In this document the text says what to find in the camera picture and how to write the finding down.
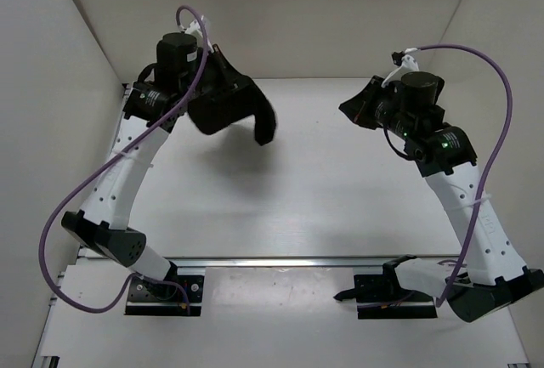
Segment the black skirt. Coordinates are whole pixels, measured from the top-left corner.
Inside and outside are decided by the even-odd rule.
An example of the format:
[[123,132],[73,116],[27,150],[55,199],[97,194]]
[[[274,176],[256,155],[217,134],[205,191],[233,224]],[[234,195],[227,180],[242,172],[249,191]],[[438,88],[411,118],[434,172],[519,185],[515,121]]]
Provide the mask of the black skirt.
[[231,84],[201,93],[189,102],[188,114],[198,130],[206,135],[253,116],[254,139],[261,146],[274,139],[277,127],[272,104],[249,76],[240,76]]

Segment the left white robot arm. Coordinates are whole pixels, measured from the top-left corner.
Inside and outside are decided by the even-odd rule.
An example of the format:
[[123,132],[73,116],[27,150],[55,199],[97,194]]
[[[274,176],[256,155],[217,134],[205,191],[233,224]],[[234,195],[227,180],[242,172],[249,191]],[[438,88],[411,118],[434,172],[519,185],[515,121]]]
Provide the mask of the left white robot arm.
[[187,115],[201,133],[212,135],[253,116],[258,144],[267,144],[275,133],[275,113],[261,89],[219,49],[207,56],[189,103],[171,114],[189,90],[200,61],[188,61],[183,54],[161,55],[139,73],[122,110],[108,168],[82,206],[61,220],[84,247],[144,276],[159,298],[177,291],[177,267],[148,245],[144,233],[130,227],[129,218],[145,175],[176,121]]

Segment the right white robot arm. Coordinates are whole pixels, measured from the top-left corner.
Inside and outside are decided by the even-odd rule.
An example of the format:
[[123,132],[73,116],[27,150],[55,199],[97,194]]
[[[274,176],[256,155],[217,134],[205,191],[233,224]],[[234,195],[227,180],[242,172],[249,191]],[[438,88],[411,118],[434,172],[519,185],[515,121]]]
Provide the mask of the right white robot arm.
[[543,272],[518,255],[489,197],[478,190],[481,176],[472,144],[462,129],[445,122],[438,104],[444,85],[441,77],[424,71],[392,82],[373,76],[338,109],[359,127],[403,140],[399,156],[416,164],[462,244],[456,276],[453,263],[405,255],[383,265],[382,293],[395,301],[409,292],[444,297],[458,318],[473,322],[541,290]]

